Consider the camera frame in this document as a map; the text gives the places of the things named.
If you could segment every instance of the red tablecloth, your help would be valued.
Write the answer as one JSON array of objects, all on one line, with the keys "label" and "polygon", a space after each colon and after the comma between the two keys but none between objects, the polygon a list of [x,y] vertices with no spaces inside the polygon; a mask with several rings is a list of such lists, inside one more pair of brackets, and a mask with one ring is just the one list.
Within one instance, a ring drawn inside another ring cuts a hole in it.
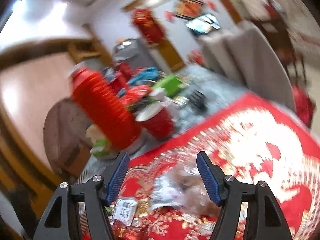
[{"label": "red tablecloth", "polygon": [[[140,199],[136,226],[149,239],[209,239],[217,218],[182,214],[171,207],[147,213],[153,180],[183,156],[204,150],[241,182],[264,180],[272,189],[294,239],[308,239],[318,225],[320,148],[308,132],[269,102],[247,94],[187,133],[130,162],[119,196]],[[236,239],[242,239],[243,203]]]}]

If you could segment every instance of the gray appliance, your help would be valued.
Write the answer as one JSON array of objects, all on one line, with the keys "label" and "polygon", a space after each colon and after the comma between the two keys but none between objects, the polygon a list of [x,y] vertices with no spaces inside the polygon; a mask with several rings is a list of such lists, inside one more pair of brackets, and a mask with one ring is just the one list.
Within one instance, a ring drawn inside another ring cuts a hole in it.
[{"label": "gray appliance", "polygon": [[138,67],[159,68],[148,48],[140,39],[127,39],[115,46],[114,51],[113,60],[115,63],[128,63],[132,69]]}]

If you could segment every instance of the white wall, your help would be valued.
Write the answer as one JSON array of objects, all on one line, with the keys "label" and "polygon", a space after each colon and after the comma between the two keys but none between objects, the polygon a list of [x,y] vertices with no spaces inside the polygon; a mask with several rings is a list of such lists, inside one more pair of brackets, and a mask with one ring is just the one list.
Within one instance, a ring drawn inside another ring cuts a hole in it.
[{"label": "white wall", "polygon": [[60,0],[23,0],[14,8],[0,33],[0,51],[39,39],[90,38],[91,35],[81,27],[87,16],[86,8],[62,3]]},{"label": "white wall", "polygon": [[[133,1],[134,0],[98,0],[89,8],[92,15],[89,15],[88,22],[109,50],[113,49],[118,38],[136,38],[140,36],[138,31],[131,25],[131,12],[126,13],[121,10],[122,7]],[[220,6],[220,2],[218,0],[213,1],[217,4],[218,8],[221,9],[220,13],[222,13],[224,8]],[[155,8],[156,16],[160,18],[161,22],[168,28],[168,38],[172,41],[177,51],[180,52],[181,56],[184,57],[183,54],[189,50],[189,48],[182,48],[184,45],[180,43],[183,36],[186,35],[185,28],[181,28],[184,24],[181,23],[179,19],[176,19],[174,24],[169,24],[165,21],[164,13],[162,12],[164,9],[172,11],[173,3],[174,0],[169,0],[165,4]],[[225,28],[230,27],[227,18],[224,14],[222,22]],[[188,38],[188,42],[191,44],[191,49],[195,48],[195,42],[190,41],[190,37]]]}]

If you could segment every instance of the blue gripper pad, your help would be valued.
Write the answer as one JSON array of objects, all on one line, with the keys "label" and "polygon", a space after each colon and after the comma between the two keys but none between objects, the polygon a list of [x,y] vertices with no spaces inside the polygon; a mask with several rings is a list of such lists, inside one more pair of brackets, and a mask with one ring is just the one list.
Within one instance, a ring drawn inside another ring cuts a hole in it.
[{"label": "blue gripper pad", "polygon": [[129,155],[125,153],[119,165],[116,168],[109,184],[108,184],[108,193],[106,197],[106,201],[111,203],[116,200],[120,188],[122,186],[125,175],[127,174],[127,170],[129,167]]},{"label": "blue gripper pad", "polygon": [[219,183],[216,181],[212,171],[209,168],[209,165],[214,168],[209,159],[209,157],[205,154],[205,152],[199,152],[196,159],[197,168],[199,170],[200,176],[203,180],[204,186],[208,192],[208,195],[212,201],[215,202],[217,206],[221,206],[224,199],[220,197],[221,193],[219,192],[221,189],[224,190],[223,186],[223,176],[218,176]]}]

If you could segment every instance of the red candy wrapper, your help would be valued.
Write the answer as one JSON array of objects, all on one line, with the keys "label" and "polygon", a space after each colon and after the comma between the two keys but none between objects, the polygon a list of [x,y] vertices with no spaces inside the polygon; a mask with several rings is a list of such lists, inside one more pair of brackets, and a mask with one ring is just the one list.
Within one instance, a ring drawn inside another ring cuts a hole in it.
[{"label": "red candy wrapper", "polygon": [[112,225],[112,231],[117,240],[147,240],[148,239],[148,226],[132,227],[126,226],[124,223],[115,219]]}]

